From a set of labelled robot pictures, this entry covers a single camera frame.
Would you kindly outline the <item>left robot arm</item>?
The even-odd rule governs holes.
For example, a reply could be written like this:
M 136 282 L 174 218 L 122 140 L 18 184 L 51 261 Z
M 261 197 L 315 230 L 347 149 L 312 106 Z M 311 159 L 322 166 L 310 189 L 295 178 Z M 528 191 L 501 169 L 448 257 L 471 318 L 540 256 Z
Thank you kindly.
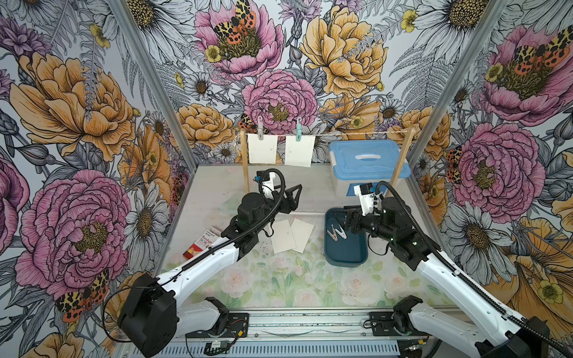
M 278 213 L 296 210 L 301 191 L 297 185 L 269 196 L 245 195 L 237 215 L 213 246 L 171 271 L 157 277 L 144 274 L 135 281 L 117 324 L 143 356 L 156 356 L 181 335 L 230 333 L 229 309 L 218 299 L 207 297 L 186 312 L 181 306 L 203 283 L 246 256 Z

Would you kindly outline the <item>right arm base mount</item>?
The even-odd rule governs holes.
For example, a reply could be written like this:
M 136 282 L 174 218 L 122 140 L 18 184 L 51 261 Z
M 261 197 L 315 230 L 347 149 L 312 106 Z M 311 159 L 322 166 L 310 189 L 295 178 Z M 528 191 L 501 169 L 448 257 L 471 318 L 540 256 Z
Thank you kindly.
M 411 325 L 410 319 L 396 312 L 371 312 L 363 323 L 374 337 L 417 337 L 426 336 Z

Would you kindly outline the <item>blue lidded storage box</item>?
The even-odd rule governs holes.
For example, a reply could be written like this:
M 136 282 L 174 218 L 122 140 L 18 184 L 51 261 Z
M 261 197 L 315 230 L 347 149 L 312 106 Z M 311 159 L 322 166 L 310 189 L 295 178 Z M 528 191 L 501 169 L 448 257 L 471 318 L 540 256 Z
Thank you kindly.
M 400 147 L 392 140 L 344 140 L 329 145 L 331 181 L 337 197 L 353 196 L 354 187 L 392 179 Z

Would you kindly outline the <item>left wooden post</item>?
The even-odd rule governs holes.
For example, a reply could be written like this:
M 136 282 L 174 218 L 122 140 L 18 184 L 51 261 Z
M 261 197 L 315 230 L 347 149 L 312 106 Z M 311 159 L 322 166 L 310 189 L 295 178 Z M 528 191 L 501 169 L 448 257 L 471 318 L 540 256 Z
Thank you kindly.
M 240 145 L 241 145 L 241 158 L 243 167 L 243 181 L 245 194 L 250 193 L 250 180 L 249 180 L 249 158 L 248 158 L 248 143 L 246 132 L 244 130 L 240 131 Z

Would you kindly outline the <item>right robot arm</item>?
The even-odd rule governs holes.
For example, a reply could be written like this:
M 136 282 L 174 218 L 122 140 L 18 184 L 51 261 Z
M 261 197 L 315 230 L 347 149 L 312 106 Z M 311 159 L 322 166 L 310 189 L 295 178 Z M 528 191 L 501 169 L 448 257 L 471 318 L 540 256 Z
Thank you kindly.
M 547 325 L 537 318 L 526 319 L 480 288 L 423 232 L 401 199 L 384 198 L 381 208 L 371 213 L 348 209 L 344 228 L 386 240 L 395 258 L 445 293 L 470 320 L 455 319 L 410 295 L 393 308 L 400 334 L 423 332 L 469 357 L 549 355 Z

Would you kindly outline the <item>red white small box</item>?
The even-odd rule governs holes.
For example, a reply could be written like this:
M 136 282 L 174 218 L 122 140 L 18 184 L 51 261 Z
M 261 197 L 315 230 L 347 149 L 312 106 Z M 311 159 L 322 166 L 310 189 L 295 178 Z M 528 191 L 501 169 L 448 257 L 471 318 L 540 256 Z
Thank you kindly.
M 183 257 L 187 260 L 191 260 L 195 256 L 202 254 L 209 247 L 219 239 L 221 231 L 217 228 L 212 227 L 207 229 L 184 253 Z

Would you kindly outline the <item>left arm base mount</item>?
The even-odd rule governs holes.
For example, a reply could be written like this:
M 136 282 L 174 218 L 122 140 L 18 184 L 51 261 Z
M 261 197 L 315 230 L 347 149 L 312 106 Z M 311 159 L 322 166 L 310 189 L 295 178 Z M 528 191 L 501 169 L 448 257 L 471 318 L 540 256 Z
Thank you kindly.
M 229 313 L 219 319 L 215 326 L 208 331 L 197 331 L 188 334 L 195 338 L 246 338 L 249 332 L 249 313 Z

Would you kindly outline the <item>right wooden post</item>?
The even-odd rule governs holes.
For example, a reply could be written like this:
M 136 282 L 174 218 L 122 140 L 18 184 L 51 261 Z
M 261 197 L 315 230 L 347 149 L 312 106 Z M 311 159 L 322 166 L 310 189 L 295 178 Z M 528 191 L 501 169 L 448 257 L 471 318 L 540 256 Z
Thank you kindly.
M 398 155 L 398 161 L 395 165 L 394 171 L 392 173 L 392 178 L 391 178 L 391 185 L 395 186 L 398 183 L 398 179 L 400 178 L 400 174 L 401 174 L 401 170 L 405 164 L 406 158 L 407 158 L 407 154 L 410 150 L 410 146 L 413 142 L 413 139 L 416 135 L 416 129 L 415 128 L 409 128 L 406 131 L 402 131 L 402 133 L 404 134 L 404 139 L 400 148 L 400 152 Z

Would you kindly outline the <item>teal clothespin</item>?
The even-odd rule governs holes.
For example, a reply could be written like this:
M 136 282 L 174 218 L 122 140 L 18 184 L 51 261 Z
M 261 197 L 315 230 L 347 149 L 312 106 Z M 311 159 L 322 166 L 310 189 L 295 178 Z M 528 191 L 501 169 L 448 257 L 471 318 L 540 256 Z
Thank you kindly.
M 296 120 L 296 128 L 295 128 L 295 140 L 297 142 L 300 142 L 302 138 L 302 125 L 301 125 L 301 119 L 298 118 Z

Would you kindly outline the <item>wooden post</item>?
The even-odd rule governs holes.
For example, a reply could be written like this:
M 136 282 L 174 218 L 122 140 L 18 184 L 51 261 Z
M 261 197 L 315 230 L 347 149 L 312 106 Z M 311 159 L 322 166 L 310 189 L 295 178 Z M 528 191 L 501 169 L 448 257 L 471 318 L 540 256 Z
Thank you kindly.
M 240 145 L 241 145 L 241 158 L 243 167 L 243 181 L 245 194 L 250 193 L 250 180 L 249 180 L 249 158 L 248 158 L 248 143 L 246 132 L 244 130 L 240 131 Z
M 394 171 L 392 173 L 392 178 L 391 178 L 391 185 L 395 186 L 398 183 L 398 179 L 400 178 L 400 174 L 401 174 L 401 170 L 405 164 L 406 158 L 407 158 L 407 154 L 410 150 L 410 146 L 413 142 L 413 139 L 416 135 L 416 129 L 415 128 L 409 128 L 406 131 L 402 131 L 402 133 L 404 134 L 404 139 L 400 148 L 400 152 L 398 155 L 398 161 L 395 165 Z

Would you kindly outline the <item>pink clothespin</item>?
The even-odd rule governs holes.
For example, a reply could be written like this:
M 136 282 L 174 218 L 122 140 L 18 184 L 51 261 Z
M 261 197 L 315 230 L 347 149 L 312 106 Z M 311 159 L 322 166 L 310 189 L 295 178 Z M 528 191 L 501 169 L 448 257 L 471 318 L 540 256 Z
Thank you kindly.
M 330 230 L 327 230 L 326 232 L 327 232 L 328 236 L 329 236 L 332 240 L 334 240 L 334 242 L 337 242 L 337 241 L 338 241 L 337 231 L 336 231 L 336 229 L 334 228 L 333 225 L 331 225 L 331 229 L 330 229 Z

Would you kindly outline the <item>dark teal tray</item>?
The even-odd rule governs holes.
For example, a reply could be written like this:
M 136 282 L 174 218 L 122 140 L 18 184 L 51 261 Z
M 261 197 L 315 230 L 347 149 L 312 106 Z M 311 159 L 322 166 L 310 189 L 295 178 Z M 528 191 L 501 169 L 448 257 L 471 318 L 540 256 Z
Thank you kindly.
M 364 233 L 353 234 L 349 229 L 345 229 L 346 211 L 343 208 L 332 208 L 325 214 L 325 244 L 324 252 L 326 260 L 333 266 L 356 268 L 364 264 L 368 259 L 366 235 Z M 342 227 L 346 232 L 347 239 L 339 239 L 334 242 L 327 230 Z

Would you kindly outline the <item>grey clothespin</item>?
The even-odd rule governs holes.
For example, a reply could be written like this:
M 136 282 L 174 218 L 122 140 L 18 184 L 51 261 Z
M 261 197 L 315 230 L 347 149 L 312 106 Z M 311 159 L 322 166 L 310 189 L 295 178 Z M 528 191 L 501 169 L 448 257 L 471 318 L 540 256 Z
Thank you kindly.
M 264 140 L 264 120 L 262 116 L 258 116 L 258 140 Z

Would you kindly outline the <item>white postcard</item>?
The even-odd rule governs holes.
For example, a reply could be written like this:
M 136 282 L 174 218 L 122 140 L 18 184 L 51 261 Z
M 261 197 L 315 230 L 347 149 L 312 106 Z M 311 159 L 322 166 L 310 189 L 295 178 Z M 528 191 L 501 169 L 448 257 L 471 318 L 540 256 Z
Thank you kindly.
M 296 244 L 288 220 L 274 222 L 272 229 L 271 242 L 275 254 L 295 249 Z
M 314 225 L 304 222 L 300 219 L 294 219 L 291 225 L 292 238 L 295 242 L 294 251 L 300 254 L 304 252 L 313 229 Z
M 286 137 L 284 164 L 287 166 L 310 167 L 313 158 L 315 137 L 296 136 Z
M 248 134 L 248 151 L 250 164 L 275 164 L 277 157 L 278 136 Z

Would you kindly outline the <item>aluminium front rail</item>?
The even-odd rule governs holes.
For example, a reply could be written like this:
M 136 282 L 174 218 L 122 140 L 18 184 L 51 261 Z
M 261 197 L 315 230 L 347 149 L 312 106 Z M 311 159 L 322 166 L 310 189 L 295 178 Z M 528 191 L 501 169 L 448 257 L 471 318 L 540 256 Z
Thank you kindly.
M 246 338 L 195 338 L 181 335 L 154 357 L 427 357 L 439 340 L 374 337 L 363 323 L 369 310 L 237 310 L 249 313 Z M 456 311 L 441 311 L 464 322 Z M 130 357 L 145 357 L 134 345 Z

